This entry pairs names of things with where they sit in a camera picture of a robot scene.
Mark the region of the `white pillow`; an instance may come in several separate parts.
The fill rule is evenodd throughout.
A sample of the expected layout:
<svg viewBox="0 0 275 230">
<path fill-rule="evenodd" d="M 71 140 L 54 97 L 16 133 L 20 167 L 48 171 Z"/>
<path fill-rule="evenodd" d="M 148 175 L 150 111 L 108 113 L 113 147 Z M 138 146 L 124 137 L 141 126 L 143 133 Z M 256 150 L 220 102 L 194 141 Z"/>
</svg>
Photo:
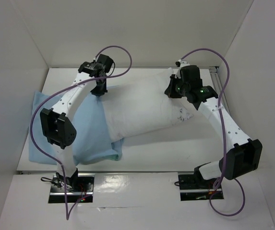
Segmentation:
<svg viewBox="0 0 275 230">
<path fill-rule="evenodd" d="M 164 93 L 172 74 L 173 69 L 168 68 L 108 89 L 101 102 L 112 142 L 178 125 L 193 117 L 181 101 Z"/>
</svg>

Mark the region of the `blue green pillowcase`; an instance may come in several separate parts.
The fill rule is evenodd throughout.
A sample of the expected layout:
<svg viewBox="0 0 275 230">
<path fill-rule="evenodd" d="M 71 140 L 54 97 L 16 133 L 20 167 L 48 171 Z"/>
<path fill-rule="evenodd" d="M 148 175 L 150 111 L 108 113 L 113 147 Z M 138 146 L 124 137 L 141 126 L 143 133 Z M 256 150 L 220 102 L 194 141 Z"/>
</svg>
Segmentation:
<svg viewBox="0 0 275 230">
<path fill-rule="evenodd" d="M 32 113 L 49 96 L 36 91 Z M 46 102 L 42 108 L 50 108 L 61 95 L 55 96 Z M 39 113 L 35 116 L 33 123 L 33 135 L 37 145 L 46 153 L 55 156 L 54 149 L 43 135 Z M 123 139 L 112 142 L 108 131 L 103 104 L 99 97 L 89 94 L 76 111 L 72 124 L 74 125 L 77 136 L 72 144 L 73 160 L 75 165 L 87 164 L 99 160 L 119 161 L 122 157 Z M 41 153 L 29 139 L 29 161 L 40 164 L 56 165 L 56 162 Z"/>
</svg>

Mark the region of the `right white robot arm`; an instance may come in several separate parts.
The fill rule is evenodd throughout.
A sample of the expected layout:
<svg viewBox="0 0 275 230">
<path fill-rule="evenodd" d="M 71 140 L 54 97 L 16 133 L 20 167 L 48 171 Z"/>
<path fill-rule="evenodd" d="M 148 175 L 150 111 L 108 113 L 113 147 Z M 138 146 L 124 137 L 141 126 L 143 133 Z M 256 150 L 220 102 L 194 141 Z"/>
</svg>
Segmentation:
<svg viewBox="0 0 275 230">
<path fill-rule="evenodd" d="M 223 142 L 224 156 L 221 160 L 194 169 L 195 186 L 203 188 L 216 178 L 233 180 L 255 171 L 263 148 L 261 142 L 245 134 L 224 106 L 218 103 L 218 94 L 211 86 L 203 85 L 196 65 L 185 61 L 178 61 L 176 65 L 179 69 L 170 76 L 165 95 L 173 99 L 185 97 L 207 118 Z"/>
</svg>

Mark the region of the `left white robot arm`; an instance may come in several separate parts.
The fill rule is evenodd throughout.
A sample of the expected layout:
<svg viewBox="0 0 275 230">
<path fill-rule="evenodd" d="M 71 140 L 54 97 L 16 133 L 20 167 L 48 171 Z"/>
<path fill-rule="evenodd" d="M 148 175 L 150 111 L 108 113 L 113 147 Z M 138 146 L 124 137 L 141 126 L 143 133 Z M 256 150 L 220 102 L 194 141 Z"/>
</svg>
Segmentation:
<svg viewBox="0 0 275 230">
<path fill-rule="evenodd" d="M 113 59 L 103 54 L 92 62 L 84 62 L 78 69 L 73 87 L 50 109 L 40 112 L 43 135 L 53 146 L 55 158 L 60 161 L 57 164 L 57 180 L 67 191 L 75 190 L 79 182 L 72 151 L 72 143 L 77 136 L 73 117 L 89 93 L 102 96 L 108 92 L 106 80 L 100 78 L 105 77 L 114 64 Z"/>
</svg>

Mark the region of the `aluminium rail frame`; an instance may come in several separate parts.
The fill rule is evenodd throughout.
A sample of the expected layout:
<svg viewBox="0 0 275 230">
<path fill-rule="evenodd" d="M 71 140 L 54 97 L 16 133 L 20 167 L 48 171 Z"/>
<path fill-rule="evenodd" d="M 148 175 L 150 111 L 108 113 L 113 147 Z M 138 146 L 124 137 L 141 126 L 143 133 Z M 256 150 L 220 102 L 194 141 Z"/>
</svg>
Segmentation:
<svg viewBox="0 0 275 230">
<path fill-rule="evenodd" d="M 215 89 L 215 91 L 218 94 L 220 94 L 220 92 L 221 92 L 221 90 L 223 88 L 223 84 L 222 84 L 222 81 L 221 81 L 221 79 L 219 77 L 218 67 L 211 66 L 209 68 L 209 72 L 210 72 L 210 76 L 211 76 L 211 79 L 212 79 L 213 88 Z M 225 107 L 226 111 L 228 113 L 230 113 L 225 93 L 223 93 L 223 95 L 222 95 L 221 103 Z"/>
</svg>

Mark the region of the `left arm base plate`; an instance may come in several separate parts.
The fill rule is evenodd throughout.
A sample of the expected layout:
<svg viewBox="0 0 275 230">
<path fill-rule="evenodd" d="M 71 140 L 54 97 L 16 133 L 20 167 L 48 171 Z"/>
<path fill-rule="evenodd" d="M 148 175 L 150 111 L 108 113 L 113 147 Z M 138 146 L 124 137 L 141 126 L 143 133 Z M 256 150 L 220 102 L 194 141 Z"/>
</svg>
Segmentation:
<svg viewBox="0 0 275 230">
<path fill-rule="evenodd" d="M 79 173 L 78 176 L 78 182 L 74 187 L 67 186 L 68 203 L 73 204 L 78 199 L 80 199 L 80 203 L 92 203 L 95 176 L 87 173 Z M 44 180 L 51 183 L 48 203 L 64 204 L 65 193 L 63 182 L 59 182 L 55 174 L 51 178 L 42 177 L 41 181 Z"/>
</svg>

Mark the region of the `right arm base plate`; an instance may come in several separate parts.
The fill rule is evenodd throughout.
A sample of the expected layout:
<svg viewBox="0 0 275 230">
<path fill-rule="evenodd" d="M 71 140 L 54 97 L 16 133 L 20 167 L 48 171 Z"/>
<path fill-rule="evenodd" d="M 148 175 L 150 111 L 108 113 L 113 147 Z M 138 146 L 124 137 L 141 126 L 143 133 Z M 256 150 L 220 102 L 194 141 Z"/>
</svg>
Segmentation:
<svg viewBox="0 0 275 230">
<path fill-rule="evenodd" d="M 181 201 L 201 201 L 212 199 L 224 199 L 222 187 L 213 189 L 215 179 L 199 180 L 193 172 L 178 173 L 178 180 L 174 185 L 179 188 Z"/>
</svg>

